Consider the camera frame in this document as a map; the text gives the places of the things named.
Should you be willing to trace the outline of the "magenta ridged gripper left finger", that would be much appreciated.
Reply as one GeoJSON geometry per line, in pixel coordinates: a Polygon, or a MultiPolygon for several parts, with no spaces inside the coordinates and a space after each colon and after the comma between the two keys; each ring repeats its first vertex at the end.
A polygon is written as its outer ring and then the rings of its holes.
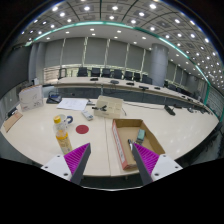
{"type": "Polygon", "coordinates": [[[84,144],[64,156],[66,164],[72,174],[70,181],[79,185],[83,177],[88,158],[91,154],[91,145],[84,144]]]}

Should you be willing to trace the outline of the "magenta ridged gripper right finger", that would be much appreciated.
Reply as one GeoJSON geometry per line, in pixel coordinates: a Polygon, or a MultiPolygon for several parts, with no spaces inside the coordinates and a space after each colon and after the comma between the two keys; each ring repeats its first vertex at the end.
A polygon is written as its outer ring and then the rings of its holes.
{"type": "Polygon", "coordinates": [[[159,155],[137,143],[134,143],[132,146],[132,154],[137,163],[143,185],[152,183],[151,174],[159,159],[159,155]]]}

